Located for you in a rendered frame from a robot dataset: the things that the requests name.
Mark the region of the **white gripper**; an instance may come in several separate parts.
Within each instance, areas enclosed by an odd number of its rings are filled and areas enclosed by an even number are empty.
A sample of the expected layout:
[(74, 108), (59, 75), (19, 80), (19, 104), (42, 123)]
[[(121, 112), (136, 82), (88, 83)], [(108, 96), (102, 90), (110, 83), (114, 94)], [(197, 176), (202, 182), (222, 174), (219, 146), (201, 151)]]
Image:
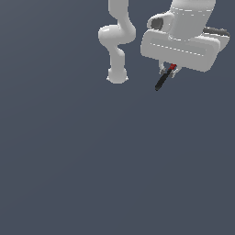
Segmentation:
[[(145, 32), (140, 45), (142, 56), (159, 60), (159, 74), (166, 71), (164, 62), (188, 69), (206, 72), (213, 65), (220, 50), (218, 39), (198, 36), (187, 42), (169, 40), (166, 32), (149, 29)], [(171, 72), (172, 78), (180, 71)]]

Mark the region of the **black tool with red end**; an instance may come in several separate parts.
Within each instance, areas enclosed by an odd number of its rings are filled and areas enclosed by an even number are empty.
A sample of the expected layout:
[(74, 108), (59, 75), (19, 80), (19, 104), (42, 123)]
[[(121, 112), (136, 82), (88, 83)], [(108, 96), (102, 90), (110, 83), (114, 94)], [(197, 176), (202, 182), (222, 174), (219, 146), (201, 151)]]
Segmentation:
[(159, 79), (158, 83), (155, 85), (155, 90), (158, 91), (168, 76), (173, 76), (173, 69), (176, 67), (175, 64), (171, 64), (169, 69), (164, 68), (161, 72), (161, 78)]

